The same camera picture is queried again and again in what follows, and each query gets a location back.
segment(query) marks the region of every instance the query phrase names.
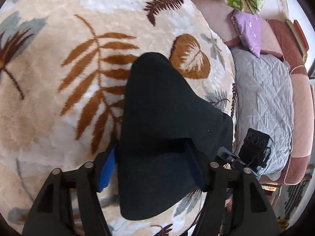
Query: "purple pillow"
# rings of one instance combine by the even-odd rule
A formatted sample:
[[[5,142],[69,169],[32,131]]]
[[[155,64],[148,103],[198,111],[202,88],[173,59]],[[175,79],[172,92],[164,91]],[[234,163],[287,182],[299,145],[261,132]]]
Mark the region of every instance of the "purple pillow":
[[[260,57],[262,22],[259,13],[252,15],[235,10],[231,20],[243,45]]]

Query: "black cloth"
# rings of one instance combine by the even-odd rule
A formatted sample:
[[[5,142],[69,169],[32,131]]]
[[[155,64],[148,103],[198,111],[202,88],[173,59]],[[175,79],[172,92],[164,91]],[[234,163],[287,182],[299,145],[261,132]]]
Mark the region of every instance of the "black cloth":
[[[193,156],[177,144],[183,138]],[[232,140],[227,114],[199,98],[165,56],[143,54],[127,82],[116,152],[122,216],[147,219],[176,204],[198,185],[193,157],[202,168],[221,146],[231,151]]]

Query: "gray quilted cushion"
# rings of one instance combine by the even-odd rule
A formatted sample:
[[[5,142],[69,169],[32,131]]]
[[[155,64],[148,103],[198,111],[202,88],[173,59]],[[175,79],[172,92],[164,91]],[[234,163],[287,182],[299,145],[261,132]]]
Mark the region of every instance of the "gray quilted cushion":
[[[292,150],[294,110],[289,64],[272,55],[257,58],[238,48],[231,52],[238,95],[236,153],[248,128],[270,135],[274,145],[262,174],[277,180]]]

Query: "silver bolt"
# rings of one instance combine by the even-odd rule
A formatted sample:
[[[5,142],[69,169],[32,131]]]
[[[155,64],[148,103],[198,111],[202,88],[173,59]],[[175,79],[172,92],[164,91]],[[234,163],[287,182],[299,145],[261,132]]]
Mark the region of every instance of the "silver bolt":
[[[88,161],[84,164],[84,167],[86,167],[87,169],[93,168],[94,163],[91,161]]]
[[[252,173],[252,170],[250,168],[244,168],[244,172],[246,174],[250,174],[250,173]]]
[[[55,168],[53,169],[53,171],[51,172],[53,175],[58,175],[61,172],[60,168]]]
[[[218,164],[218,163],[216,163],[215,161],[213,161],[213,162],[211,162],[211,163],[210,163],[210,166],[211,166],[211,168],[216,169],[216,168],[218,168],[218,167],[219,167],[219,164]]]

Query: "beige blanket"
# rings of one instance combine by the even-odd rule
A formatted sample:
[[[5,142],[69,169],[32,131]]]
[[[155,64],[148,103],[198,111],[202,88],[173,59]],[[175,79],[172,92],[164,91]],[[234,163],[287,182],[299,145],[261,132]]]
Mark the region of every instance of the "beige blanket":
[[[145,52],[170,58],[197,95],[235,121],[231,53],[190,0],[7,0],[0,10],[0,212],[12,227],[21,232],[53,168],[76,169],[119,137],[129,70]],[[128,221],[114,175],[99,200],[113,235],[180,235],[204,194],[196,189],[154,218]]]

